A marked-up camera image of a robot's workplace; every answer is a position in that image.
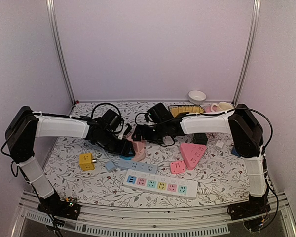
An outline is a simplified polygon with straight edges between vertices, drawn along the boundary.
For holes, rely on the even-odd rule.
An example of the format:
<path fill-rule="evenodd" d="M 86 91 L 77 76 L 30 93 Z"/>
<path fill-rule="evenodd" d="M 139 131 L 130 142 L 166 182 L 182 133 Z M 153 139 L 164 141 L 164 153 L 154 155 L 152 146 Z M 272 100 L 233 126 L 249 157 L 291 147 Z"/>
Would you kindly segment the pink cube socket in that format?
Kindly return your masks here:
<path fill-rule="evenodd" d="M 132 142 L 135 154 L 138 154 L 146 147 L 145 141 L 134 141 L 131 136 L 129 136 L 127 139 Z"/>

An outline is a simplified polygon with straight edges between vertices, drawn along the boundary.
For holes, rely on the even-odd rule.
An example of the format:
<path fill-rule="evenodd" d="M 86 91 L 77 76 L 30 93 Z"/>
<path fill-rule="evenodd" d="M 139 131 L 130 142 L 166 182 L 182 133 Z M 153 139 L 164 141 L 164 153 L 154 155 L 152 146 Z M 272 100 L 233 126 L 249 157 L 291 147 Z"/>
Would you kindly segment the light blue power strip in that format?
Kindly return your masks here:
<path fill-rule="evenodd" d="M 132 169 L 132 170 L 151 173 L 151 174 L 157 173 L 157 166 L 156 165 L 132 161 L 132 160 L 121 159 L 118 162 L 117 166 L 120 169 L 124 169 L 124 170 Z"/>

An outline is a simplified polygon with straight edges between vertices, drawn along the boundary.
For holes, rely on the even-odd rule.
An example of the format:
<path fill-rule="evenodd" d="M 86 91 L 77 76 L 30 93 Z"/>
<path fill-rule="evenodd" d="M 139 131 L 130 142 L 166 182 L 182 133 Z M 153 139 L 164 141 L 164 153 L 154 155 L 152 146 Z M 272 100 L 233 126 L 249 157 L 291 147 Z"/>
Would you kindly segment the yellow cube socket adapter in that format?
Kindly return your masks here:
<path fill-rule="evenodd" d="M 94 170 L 96 162 L 96 159 L 93 158 L 91 153 L 79 155 L 79 167 L 82 171 Z"/>

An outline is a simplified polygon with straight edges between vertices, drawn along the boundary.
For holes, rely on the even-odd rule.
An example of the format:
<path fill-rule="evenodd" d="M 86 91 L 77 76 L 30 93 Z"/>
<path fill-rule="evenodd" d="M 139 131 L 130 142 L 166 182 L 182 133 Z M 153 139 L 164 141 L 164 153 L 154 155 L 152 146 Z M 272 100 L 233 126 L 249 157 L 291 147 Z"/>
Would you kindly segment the small pink adapter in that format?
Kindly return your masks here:
<path fill-rule="evenodd" d="M 186 171 L 185 162 L 178 160 L 170 163 L 170 171 L 172 174 L 180 174 Z"/>

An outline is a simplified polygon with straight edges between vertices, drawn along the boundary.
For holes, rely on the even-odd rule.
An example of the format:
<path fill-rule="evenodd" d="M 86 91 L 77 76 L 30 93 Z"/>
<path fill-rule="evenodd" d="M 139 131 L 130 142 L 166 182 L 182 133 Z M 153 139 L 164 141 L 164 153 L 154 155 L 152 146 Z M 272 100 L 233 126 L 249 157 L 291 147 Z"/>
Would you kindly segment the pink triangular power strip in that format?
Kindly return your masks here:
<path fill-rule="evenodd" d="M 196 168 L 197 164 L 207 150 L 206 145 L 199 144 L 180 144 L 179 150 L 188 170 Z"/>

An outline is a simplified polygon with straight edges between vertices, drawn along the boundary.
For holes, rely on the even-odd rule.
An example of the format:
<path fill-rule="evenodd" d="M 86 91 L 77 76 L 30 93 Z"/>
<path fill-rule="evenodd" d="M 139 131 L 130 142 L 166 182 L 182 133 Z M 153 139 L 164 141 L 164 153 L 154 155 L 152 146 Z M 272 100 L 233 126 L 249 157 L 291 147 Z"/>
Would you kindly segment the dark green cube adapter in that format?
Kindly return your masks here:
<path fill-rule="evenodd" d="M 208 137 L 205 133 L 195 133 L 193 135 L 193 143 L 199 145 L 207 145 Z"/>

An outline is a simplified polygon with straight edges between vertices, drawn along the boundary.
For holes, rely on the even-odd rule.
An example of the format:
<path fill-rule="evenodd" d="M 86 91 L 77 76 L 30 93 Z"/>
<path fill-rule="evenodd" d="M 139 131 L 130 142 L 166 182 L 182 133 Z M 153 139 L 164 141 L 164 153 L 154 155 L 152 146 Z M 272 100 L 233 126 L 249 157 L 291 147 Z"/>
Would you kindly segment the white multicolour power strip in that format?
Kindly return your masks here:
<path fill-rule="evenodd" d="M 198 182 L 129 169 L 123 186 L 152 194 L 194 200 L 197 198 Z"/>

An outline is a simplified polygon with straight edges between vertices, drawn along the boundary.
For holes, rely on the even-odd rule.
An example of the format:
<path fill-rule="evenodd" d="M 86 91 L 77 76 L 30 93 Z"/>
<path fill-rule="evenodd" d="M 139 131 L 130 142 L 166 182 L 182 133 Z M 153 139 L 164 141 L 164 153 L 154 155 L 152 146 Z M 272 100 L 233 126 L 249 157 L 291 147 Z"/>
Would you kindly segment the small white charger plug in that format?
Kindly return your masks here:
<path fill-rule="evenodd" d="M 224 147 L 224 142 L 223 141 L 217 141 L 216 144 L 215 144 L 215 147 L 217 149 L 222 149 Z"/>

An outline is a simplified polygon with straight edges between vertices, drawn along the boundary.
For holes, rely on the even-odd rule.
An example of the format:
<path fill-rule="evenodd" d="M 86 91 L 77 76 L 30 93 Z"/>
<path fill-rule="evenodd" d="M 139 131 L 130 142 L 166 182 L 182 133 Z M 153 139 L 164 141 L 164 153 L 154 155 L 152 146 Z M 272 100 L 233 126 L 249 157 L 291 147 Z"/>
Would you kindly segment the blue cube socket adapter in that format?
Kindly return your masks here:
<path fill-rule="evenodd" d="M 237 157 L 241 157 L 234 147 L 231 149 L 231 153 Z"/>

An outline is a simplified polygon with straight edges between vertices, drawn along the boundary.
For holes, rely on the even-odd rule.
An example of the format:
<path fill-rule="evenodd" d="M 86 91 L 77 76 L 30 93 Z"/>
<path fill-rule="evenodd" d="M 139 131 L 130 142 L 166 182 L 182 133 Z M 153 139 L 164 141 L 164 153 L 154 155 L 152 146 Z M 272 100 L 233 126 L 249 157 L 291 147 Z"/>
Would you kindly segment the light blue cube socket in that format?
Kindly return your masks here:
<path fill-rule="evenodd" d="M 134 158 L 134 156 L 126 157 L 126 156 L 120 155 L 120 158 L 123 160 L 132 160 Z"/>

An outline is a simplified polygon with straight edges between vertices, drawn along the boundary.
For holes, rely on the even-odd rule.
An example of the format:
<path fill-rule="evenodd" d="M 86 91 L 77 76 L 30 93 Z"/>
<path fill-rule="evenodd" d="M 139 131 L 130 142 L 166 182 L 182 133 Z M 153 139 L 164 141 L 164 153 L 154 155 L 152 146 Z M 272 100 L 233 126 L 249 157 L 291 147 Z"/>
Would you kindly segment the round pink power socket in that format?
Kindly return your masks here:
<path fill-rule="evenodd" d="M 146 151 L 140 150 L 135 156 L 132 158 L 132 161 L 140 162 L 145 158 Z"/>

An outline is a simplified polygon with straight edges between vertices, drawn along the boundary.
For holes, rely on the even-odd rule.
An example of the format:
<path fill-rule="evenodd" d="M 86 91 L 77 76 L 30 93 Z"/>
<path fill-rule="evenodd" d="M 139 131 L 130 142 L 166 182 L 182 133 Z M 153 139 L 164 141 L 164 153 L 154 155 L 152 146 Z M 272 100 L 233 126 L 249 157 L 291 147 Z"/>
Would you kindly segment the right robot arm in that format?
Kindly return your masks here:
<path fill-rule="evenodd" d="M 163 145 L 167 136 L 215 135 L 212 141 L 223 142 L 229 139 L 231 146 L 243 159 L 250 184 L 249 200 L 245 211 L 256 215 L 264 208 L 269 192 L 266 181 L 267 165 L 263 141 L 263 129 L 254 117 L 256 110 L 244 104 L 235 108 L 210 112 L 180 112 L 173 115 L 162 103 L 158 103 L 145 113 L 146 124 L 137 124 L 132 139 L 146 140 Z"/>

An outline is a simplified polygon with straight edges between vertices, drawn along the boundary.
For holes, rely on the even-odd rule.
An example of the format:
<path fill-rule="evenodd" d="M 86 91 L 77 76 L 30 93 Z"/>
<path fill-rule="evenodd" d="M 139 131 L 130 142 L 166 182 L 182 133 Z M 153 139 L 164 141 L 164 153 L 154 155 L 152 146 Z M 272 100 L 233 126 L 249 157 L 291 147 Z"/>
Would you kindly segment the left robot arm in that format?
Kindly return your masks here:
<path fill-rule="evenodd" d="M 123 129 L 124 119 L 119 110 L 108 109 L 100 117 L 95 117 L 93 112 L 89 116 L 74 117 L 35 112 L 23 106 L 8 126 L 0 151 L 17 164 L 24 178 L 44 199 L 44 206 L 52 214 L 60 214 L 63 203 L 56 198 L 56 191 L 36 158 L 37 142 L 53 143 L 59 137 L 77 138 L 109 153 L 132 157 L 135 155 L 133 143 L 123 137 Z"/>

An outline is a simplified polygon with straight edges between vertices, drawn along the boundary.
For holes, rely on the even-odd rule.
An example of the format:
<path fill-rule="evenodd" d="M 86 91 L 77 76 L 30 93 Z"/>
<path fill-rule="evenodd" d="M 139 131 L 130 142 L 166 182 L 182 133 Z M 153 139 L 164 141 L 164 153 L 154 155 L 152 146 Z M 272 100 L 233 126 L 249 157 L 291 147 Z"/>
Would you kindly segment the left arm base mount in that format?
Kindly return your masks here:
<path fill-rule="evenodd" d="M 50 197 L 39 199 L 38 211 L 51 215 L 52 217 L 63 217 L 71 220 L 77 220 L 80 214 L 81 205 L 74 198 L 60 199 L 57 193 Z"/>

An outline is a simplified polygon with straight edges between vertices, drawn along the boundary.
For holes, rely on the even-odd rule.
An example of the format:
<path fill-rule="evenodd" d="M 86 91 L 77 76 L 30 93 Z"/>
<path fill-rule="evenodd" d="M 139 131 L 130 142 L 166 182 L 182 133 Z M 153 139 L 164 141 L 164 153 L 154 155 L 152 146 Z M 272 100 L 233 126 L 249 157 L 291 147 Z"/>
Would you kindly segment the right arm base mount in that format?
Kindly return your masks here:
<path fill-rule="evenodd" d="M 229 205 L 227 213 L 232 220 L 258 216 L 255 219 L 244 221 L 244 226 L 248 231 L 258 232 L 264 227 L 270 210 L 267 198 L 249 196 L 246 202 Z"/>

